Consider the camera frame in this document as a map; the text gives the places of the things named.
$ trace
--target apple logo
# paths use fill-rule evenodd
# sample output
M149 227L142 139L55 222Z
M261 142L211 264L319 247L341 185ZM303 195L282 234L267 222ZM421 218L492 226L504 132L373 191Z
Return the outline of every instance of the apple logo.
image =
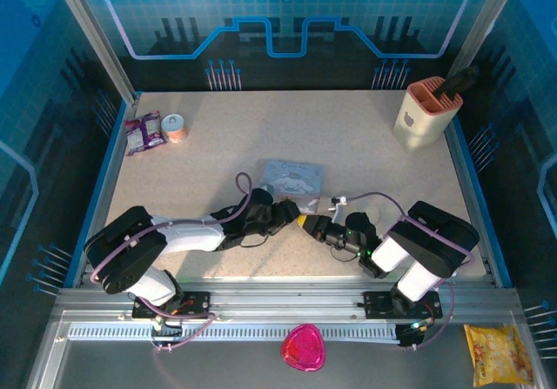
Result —
M406 125L408 126L414 125L414 120L410 115L408 115L408 112L404 112L404 122L406 122Z

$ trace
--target orange pen holder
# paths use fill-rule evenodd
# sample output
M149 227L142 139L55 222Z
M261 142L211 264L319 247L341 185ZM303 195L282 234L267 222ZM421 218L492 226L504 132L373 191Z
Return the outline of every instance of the orange pen holder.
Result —
M429 77L406 89L393 134L407 151L415 151L436 142L463 105L457 94L450 100L445 93L438 100L433 92L445 82L443 77Z

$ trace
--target blue panel wall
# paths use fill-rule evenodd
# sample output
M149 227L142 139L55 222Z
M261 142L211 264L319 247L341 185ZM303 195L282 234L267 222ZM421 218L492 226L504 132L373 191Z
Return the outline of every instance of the blue panel wall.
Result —
M448 70L485 2L88 1L147 91L400 89Z
M551 309L557 309L556 17L557 0L509 0L474 60L480 83L459 112L513 284L525 307L546 299ZM552 365L547 369L555 371Z
M0 387L20 388L64 280L63 252L75 248L120 97L63 0L0 0L0 32L0 141L30 164L38 187L29 205L37 195L29 173L0 149Z

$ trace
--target yellow snack bag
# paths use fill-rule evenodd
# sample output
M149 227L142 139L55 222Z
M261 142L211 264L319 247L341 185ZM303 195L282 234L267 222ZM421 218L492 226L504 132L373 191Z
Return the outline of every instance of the yellow snack bag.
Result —
M534 385L530 358L514 325L479 328L464 325L473 362L473 385L514 383Z

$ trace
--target speckled table surface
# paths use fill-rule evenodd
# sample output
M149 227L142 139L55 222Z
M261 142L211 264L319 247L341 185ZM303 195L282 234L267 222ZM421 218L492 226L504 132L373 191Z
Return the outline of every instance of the speckled table surface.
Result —
M394 138L391 129L403 96L402 91L145 93L138 115L180 114L189 135L179 144L124 158L108 222L133 205L168 218L196 218L235 205L242 198L235 175L246 171L257 185L267 159L325 168L319 212L326 211L332 194L382 191L405 209L424 200L468 219L445 139L407 154ZM352 210L369 211L379 235L398 217L382 198L346 207ZM296 225L258 248L174 253L160 257L155 266L178 279L363 275L356 261L334 260ZM485 274L481 263L461 270L462 276Z

